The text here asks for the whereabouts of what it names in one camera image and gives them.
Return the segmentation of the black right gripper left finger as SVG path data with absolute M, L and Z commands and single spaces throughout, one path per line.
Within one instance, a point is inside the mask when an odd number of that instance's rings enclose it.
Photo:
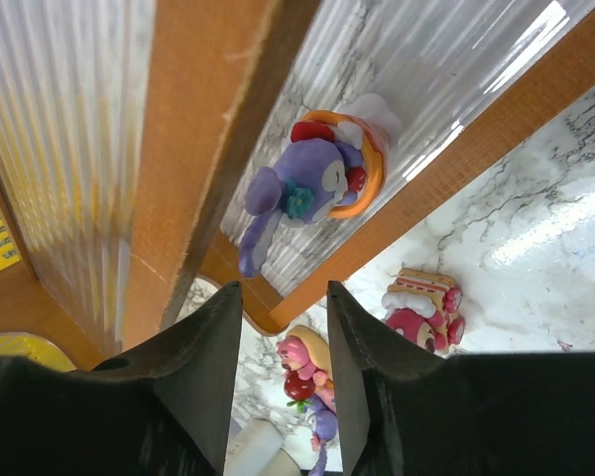
M 89 371 L 0 357 L 0 475 L 219 475 L 242 327 L 231 282 Z

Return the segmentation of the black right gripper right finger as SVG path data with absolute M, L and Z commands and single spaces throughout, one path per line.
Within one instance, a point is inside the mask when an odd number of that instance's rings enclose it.
M 428 353 L 327 289 L 347 475 L 595 475 L 595 353 Z

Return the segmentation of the purple bunny pink donut toy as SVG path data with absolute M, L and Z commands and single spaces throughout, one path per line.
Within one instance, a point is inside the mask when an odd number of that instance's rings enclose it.
M 312 476 L 322 476 L 327 464 L 327 444 L 335 437 L 338 429 L 336 413 L 333 412 L 318 394 L 308 399 L 310 417 L 314 422 L 311 434 L 311 447 L 317 453 L 317 459 L 308 472 Z

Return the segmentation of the purple bunny orange basket toy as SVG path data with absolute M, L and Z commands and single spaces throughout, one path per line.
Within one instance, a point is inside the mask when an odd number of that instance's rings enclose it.
M 244 207 L 253 220 L 239 245 L 239 270 L 257 275 L 280 223 L 295 228 L 364 212 L 387 178 L 389 151 L 402 122 L 379 94 L 338 111 L 312 110 L 293 125 L 277 161 L 261 167 Z

